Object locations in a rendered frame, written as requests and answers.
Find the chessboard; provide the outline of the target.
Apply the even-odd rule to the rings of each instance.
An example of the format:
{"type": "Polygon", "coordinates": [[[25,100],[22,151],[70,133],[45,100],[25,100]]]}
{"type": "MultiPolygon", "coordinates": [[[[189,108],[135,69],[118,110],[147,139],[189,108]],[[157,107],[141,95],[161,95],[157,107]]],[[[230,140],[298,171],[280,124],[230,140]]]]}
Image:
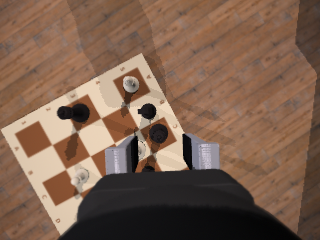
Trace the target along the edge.
{"type": "Polygon", "coordinates": [[[105,149],[117,147],[128,136],[138,136],[146,147],[135,172],[146,166],[155,172],[190,170],[183,159],[185,133],[142,53],[1,131],[60,235],[77,221],[82,199],[106,175],[105,149]],[[136,92],[124,89],[126,76],[139,81],[136,92]],[[86,121],[59,119],[60,106],[79,103],[90,110],[86,121]],[[156,107],[152,119],[138,114],[147,103],[156,107]],[[150,138],[155,124],[168,130],[162,143],[150,138]],[[88,170],[89,178],[73,186],[71,179],[81,168],[88,170]]]}

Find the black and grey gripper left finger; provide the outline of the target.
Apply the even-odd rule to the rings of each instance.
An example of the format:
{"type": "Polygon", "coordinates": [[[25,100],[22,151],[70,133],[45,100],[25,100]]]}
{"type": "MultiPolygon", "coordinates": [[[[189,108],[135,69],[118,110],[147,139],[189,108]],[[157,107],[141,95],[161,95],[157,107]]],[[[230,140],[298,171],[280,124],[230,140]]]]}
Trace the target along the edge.
{"type": "Polygon", "coordinates": [[[138,162],[138,136],[128,136],[117,147],[105,149],[106,175],[135,173],[138,162]]]}

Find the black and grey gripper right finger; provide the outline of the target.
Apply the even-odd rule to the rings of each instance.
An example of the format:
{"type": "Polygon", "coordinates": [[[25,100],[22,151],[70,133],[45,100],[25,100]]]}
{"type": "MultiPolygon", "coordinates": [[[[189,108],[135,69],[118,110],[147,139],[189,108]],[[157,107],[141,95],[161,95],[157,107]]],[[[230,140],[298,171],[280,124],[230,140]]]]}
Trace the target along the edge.
{"type": "Polygon", "coordinates": [[[191,133],[182,134],[183,159],[190,170],[220,169],[220,148],[216,142],[205,142],[191,133]]]}

